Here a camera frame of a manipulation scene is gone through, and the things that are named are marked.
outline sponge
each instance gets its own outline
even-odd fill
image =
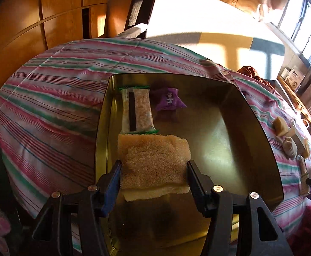
[[[121,191],[127,201],[188,193],[187,140],[168,135],[119,135]]]
[[[289,131],[289,128],[288,128],[286,121],[281,116],[277,117],[273,121],[273,127],[274,127],[275,133],[278,137],[282,137],[282,136],[286,135]]]

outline baking pan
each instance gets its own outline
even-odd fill
[[[247,195],[255,191],[271,211],[283,200],[270,144],[235,85],[181,74],[128,73],[110,77],[97,133],[96,180],[109,172],[118,159],[123,112],[119,88],[125,86],[179,89],[178,96],[187,107],[177,109],[175,121],[159,120],[152,109],[158,133],[187,139],[191,159],[201,172],[229,192]],[[232,240],[237,238],[237,219],[234,216]],[[192,256],[200,254],[209,223],[197,211],[190,192],[133,202],[126,202],[119,194],[114,210],[102,220],[102,227],[111,255]]]

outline window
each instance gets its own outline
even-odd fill
[[[311,65],[311,4],[307,0],[288,0],[281,16],[272,22],[300,52],[301,59]]]

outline packaged snack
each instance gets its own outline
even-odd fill
[[[186,105],[178,97],[178,89],[162,88],[152,91],[152,95],[158,98],[156,111],[175,110],[177,108],[186,108]]]
[[[124,113],[121,134],[153,134],[154,128],[148,87],[121,89]]]

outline window frame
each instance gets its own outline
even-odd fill
[[[301,10],[300,10],[300,17],[299,17],[299,21],[297,22],[296,26],[295,26],[295,29],[294,29],[294,32],[292,34],[292,37],[290,38],[289,36],[287,36],[281,29],[280,29],[280,26],[282,24],[282,21],[283,21],[283,18],[285,17],[286,15],[286,10],[287,10],[287,7],[288,7],[288,3],[289,3],[290,0],[287,1],[286,5],[285,5],[285,8],[283,9],[283,12],[282,12],[282,15],[281,15],[281,18],[278,22],[278,25],[275,25],[272,23],[272,25],[274,25],[276,27],[276,29],[278,29],[280,31],[281,34],[283,34],[290,42],[291,44],[294,46],[294,48],[299,52],[299,57],[300,59],[303,61],[303,63],[307,66],[307,67],[310,67],[311,66],[311,56],[306,59],[305,56],[303,55],[303,52],[304,50],[306,49],[306,46],[311,38],[311,33],[310,33],[310,36],[308,38],[308,41],[304,47],[304,49],[302,51],[300,51],[300,49],[297,48],[297,46],[295,45],[294,43],[294,40],[296,39],[297,35],[298,35],[298,32],[300,30],[300,27],[301,27],[301,24],[304,20],[304,17],[305,17],[305,14],[306,14],[306,10],[307,10],[307,7],[308,5],[311,5],[311,3],[308,1],[308,0],[303,0],[303,5],[301,6]]]

